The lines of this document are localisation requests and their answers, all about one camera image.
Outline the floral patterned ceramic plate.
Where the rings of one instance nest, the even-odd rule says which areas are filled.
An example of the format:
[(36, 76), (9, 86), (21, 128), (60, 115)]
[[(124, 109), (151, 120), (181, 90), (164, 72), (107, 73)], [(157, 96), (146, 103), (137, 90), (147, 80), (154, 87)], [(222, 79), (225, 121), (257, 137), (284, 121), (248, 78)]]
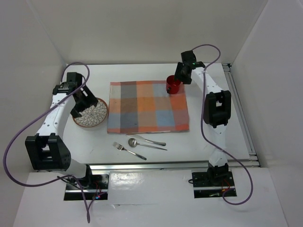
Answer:
[(101, 98), (97, 98), (97, 100), (97, 105), (92, 105), (81, 112), (81, 117), (72, 118), (75, 124), (83, 128), (92, 128), (98, 126), (106, 119), (108, 115), (108, 105)]

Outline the red mug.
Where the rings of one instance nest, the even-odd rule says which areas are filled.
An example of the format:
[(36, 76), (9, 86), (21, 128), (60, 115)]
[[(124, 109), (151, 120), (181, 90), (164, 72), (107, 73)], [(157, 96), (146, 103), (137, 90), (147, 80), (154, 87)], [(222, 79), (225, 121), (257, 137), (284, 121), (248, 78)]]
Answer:
[(184, 93), (184, 84), (178, 80), (175, 79), (174, 75), (170, 75), (166, 79), (166, 92), (169, 95), (175, 95), (175, 94), (181, 94)]

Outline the orange checked cloth placemat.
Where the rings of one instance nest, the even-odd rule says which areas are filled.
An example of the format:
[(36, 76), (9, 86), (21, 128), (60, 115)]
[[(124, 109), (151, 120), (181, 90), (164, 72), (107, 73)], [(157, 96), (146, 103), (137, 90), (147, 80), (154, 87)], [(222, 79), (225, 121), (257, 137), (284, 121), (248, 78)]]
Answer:
[(170, 95), (166, 81), (111, 82), (107, 132), (137, 134), (189, 130), (184, 85)]

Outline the silver fork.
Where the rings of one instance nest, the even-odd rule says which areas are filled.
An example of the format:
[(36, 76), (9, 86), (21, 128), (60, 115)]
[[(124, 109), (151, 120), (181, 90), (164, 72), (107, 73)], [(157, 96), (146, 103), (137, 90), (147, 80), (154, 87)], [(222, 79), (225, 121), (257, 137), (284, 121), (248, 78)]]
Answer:
[(126, 152), (128, 152), (128, 153), (130, 153), (130, 154), (132, 154), (132, 155), (134, 155), (134, 156), (136, 156), (136, 157), (138, 157), (138, 158), (140, 158), (140, 159), (142, 159), (142, 160), (147, 160), (146, 157), (144, 157), (144, 156), (142, 156), (142, 155), (139, 155), (139, 154), (137, 154), (137, 153), (134, 153), (134, 152), (132, 152), (132, 151), (130, 151), (130, 150), (127, 150), (124, 146), (122, 146), (121, 144), (119, 144), (119, 143), (117, 143), (117, 142), (114, 142), (114, 143), (113, 143), (113, 146), (114, 146), (115, 148), (117, 148), (118, 150), (120, 150), (120, 151), (126, 151)]

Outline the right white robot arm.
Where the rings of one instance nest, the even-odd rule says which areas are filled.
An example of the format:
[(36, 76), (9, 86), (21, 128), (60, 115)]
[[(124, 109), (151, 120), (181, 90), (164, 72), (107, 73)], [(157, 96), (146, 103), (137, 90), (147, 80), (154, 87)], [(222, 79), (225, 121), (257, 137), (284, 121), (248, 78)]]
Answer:
[(231, 93), (217, 85), (205, 71), (204, 63), (196, 60), (192, 50), (182, 52), (181, 59), (182, 62), (177, 64), (175, 71), (176, 79), (183, 84), (191, 84), (194, 81), (205, 93), (201, 125), (207, 128), (213, 151), (208, 160), (204, 182), (218, 186), (224, 182), (229, 173), (228, 160), (222, 149), (226, 149), (225, 132), (231, 117)]

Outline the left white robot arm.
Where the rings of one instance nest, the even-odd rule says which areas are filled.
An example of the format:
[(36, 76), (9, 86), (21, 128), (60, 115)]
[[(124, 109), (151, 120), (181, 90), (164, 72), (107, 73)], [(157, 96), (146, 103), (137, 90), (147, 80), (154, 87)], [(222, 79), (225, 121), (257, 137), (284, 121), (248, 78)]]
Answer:
[(93, 184), (91, 168), (72, 159), (63, 142), (69, 116), (80, 118), (84, 110), (98, 104), (82, 79), (81, 74), (69, 72), (66, 81), (55, 86), (50, 112), (37, 133), (26, 138), (25, 146), (34, 170), (73, 175), (77, 184), (87, 189)]

